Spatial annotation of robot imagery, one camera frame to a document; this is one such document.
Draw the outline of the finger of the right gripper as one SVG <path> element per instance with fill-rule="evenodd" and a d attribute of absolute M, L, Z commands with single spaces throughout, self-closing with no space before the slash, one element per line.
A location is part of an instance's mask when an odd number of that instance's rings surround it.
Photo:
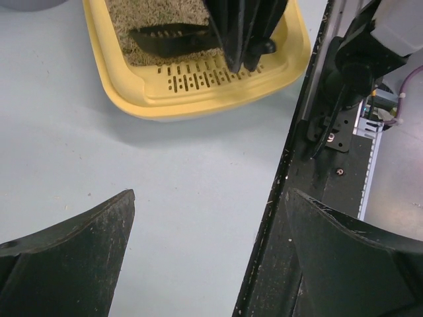
<path fill-rule="evenodd" d="M 247 3 L 245 0 L 204 1 L 211 28 L 232 73 L 238 73 L 242 64 Z"/>
<path fill-rule="evenodd" d="M 276 51 L 276 45 L 270 37 L 284 14 L 287 3 L 284 0 L 259 1 L 244 57 L 247 70 L 254 71 L 262 55 Z"/>

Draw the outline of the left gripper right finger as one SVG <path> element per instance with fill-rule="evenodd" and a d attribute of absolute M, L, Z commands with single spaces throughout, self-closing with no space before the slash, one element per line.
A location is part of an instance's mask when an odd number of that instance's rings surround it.
<path fill-rule="evenodd" d="M 422 315 L 422 241 L 294 188 L 286 213 L 314 316 Z"/>

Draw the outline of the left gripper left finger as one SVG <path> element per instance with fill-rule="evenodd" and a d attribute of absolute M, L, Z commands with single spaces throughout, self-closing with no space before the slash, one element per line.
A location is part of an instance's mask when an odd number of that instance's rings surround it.
<path fill-rule="evenodd" d="M 135 215 L 124 190 L 1 244 L 2 316 L 108 316 Z"/>

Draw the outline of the black litter scoop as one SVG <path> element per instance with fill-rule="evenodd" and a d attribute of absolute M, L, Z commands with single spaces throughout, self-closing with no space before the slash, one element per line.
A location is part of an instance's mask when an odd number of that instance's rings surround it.
<path fill-rule="evenodd" d="M 209 22 L 207 25 L 170 23 L 129 31 L 130 37 L 141 50 L 162 58 L 174 58 L 214 48 L 221 48 Z M 241 60 L 247 50 L 244 38 Z"/>

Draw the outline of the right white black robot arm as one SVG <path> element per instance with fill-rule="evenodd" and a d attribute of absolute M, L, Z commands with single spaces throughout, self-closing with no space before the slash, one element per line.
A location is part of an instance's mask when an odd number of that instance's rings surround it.
<path fill-rule="evenodd" d="M 263 55 L 277 50 L 271 35 L 287 1 L 204 1 L 204 5 L 232 72 L 241 67 L 254 71 Z M 335 69 L 324 85 L 338 97 L 312 156 L 320 155 L 347 99 L 368 96 L 376 80 L 405 65 L 421 49 L 421 1 L 370 1 L 354 17 L 334 55 Z"/>

